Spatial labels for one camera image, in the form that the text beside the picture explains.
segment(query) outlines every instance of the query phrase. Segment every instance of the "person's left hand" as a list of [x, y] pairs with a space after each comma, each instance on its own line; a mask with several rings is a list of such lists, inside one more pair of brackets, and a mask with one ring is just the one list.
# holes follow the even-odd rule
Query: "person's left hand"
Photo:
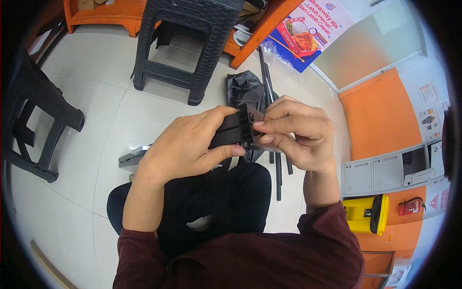
[[201, 114], [178, 117], [141, 159], [135, 179], [164, 185], [175, 178], [200, 175], [232, 156], [243, 156], [244, 148], [226, 145], [208, 150], [225, 116], [236, 109], [219, 105]]

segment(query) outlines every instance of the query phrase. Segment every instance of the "black plastic bag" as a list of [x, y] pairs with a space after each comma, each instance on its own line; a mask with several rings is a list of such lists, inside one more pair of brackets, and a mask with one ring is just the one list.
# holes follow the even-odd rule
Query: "black plastic bag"
[[249, 104], [255, 108], [263, 101], [261, 108], [266, 107], [265, 87], [258, 77], [247, 70], [239, 74], [228, 74], [226, 77], [226, 91], [228, 94], [228, 106], [237, 108], [241, 104]]

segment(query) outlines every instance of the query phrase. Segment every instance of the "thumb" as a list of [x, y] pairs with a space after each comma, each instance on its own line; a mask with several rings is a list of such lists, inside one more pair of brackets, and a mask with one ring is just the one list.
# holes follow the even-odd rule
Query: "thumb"
[[198, 159], [200, 166], [210, 169], [221, 161], [230, 158], [245, 155], [245, 149], [240, 145], [219, 146], [208, 151]]
[[260, 143], [271, 143], [280, 149], [291, 161], [304, 154], [302, 146], [286, 134], [265, 134], [259, 139]]

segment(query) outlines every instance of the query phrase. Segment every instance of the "dark red sleeve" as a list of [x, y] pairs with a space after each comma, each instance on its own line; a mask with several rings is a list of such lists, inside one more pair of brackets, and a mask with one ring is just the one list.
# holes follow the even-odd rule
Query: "dark red sleeve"
[[159, 288], [166, 278], [165, 257], [154, 233], [122, 228], [113, 289]]
[[351, 288], [360, 288], [365, 260], [359, 246], [358, 238], [351, 232], [342, 202], [315, 209], [312, 213], [302, 215], [298, 222], [300, 235], [317, 236], [323, 243], [331, 243], [330, 250], [337, 251], [342, 260], [345, 277], [353, 278]]

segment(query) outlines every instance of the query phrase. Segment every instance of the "hand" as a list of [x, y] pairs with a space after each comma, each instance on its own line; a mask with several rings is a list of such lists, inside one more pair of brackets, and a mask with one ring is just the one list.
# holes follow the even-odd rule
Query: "hand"
[[301, 170], [324, 172], [335, 166], [334, 124], [321, 108], [284, 95], [268, 107], [254, 129], [265, 133], [260, 143], [272, 143]]
[[140, 161], [135, 180], [164, 185], [175, 178], [200, 175], [232, 156], [243, 156], [239, 145], [220, 146], [208, 151], [210, 141], [225, 116], [236, 113], [219, 105], [193, 116], [175, 119], [148, 149]]

